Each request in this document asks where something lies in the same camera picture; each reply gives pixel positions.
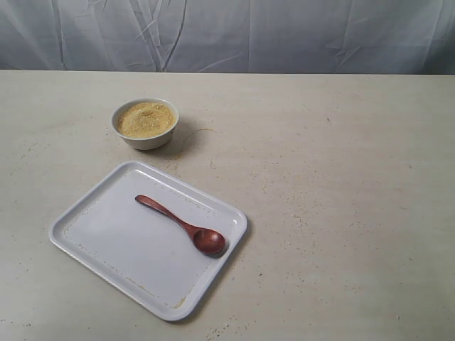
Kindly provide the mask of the dark red wooden spoon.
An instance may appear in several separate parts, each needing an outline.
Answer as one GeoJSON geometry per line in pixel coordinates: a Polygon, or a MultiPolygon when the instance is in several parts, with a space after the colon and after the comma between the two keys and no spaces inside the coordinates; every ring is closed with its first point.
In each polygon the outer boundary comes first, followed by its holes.
{"type": "Polygon", "coordinates": [[[135,200],[144,206],[160,212],[161,214],[176,222],[182,229],[186,231],[194,247],[199,252],[207,255],[216,255],[226,247],[226,239],[221,233],[213,229],[197,227],[183,221],[180,217],[177,217],[174,213],[172,213],[172,211],[168,210],[163,205],[148,196],[137,195],[135,197],[135,200]]]}

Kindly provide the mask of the yellowish-brown powder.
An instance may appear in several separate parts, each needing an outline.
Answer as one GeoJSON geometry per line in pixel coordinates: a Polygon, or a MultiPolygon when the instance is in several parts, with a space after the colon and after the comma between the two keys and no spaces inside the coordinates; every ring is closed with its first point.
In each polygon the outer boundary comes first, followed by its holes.
{"type": "Polygon", "coordinates": [[[142,102],[120,115],[117,128],[129,138],[146,139],[169,131],[175,123],[175,115],[165,104],[142,102]]]}

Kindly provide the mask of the white ceramic bowl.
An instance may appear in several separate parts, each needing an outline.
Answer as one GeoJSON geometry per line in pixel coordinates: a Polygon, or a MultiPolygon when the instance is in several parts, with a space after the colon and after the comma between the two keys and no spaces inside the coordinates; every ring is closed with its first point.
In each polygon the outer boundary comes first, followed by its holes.
{"type": "Polygon", "coordinates": [[[114,131],[116,132],[116,134],[118,136],[120,136],[132,148],[135,148],[135,149],[138,149],[141,151],[148,151],[151,149],[159,148],[171,140],[171,138],[173,136],[173,131],[176,128],[179,119],[180,119],[180,115],[178,113],[177,108],[169,101],[166,101],[164,99],[159,99],[159,98],[143,98],[143,99],[135,99],[130,102],[127,102],[127,103],[123,104],[122,106],[120,106],[118,109],[116,109],[112,115],[111,123],[112,123],[112,127],[113,127],[114,131]],[[133,105],[142,103],[142,102],[158,102],[161,104],[165,104],[175,115],[176,123],[173,125],[173,127],[169,131],[167,131],[161,135],[151,137],[151,138],[146,138],[146,139],[133,139],[133,138],[129,138],[127,136],[120,134],[118,131],[118,128],[117,128],[120,115],[122,113],[124,113],[125,111],[127,111],[133,105]]]}

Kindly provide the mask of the white rectangular plastic tray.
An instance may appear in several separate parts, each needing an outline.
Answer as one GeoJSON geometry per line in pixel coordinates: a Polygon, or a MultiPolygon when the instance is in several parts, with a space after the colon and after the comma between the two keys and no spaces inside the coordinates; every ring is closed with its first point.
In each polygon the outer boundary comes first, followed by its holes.
{"type": "Polygon", "coordinates": [[[238,209],[139,161],[116,167],[51,226],[50,240],[166,321],[189,316],[247,231],[238,209]],[[217,256],[199,252],[177,223],[136,201],[146,195],[183,220],[220,232],[217,256]]]}

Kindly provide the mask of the white wrinkled backdrop curtain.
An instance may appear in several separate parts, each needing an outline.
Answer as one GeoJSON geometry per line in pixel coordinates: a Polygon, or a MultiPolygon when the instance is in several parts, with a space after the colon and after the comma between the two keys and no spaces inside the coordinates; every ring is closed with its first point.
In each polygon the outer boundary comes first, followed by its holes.
{"type": "Polygon", "coordinates": [[[10,70],[454,73],[453,1],[2,1],[10,70]]]}

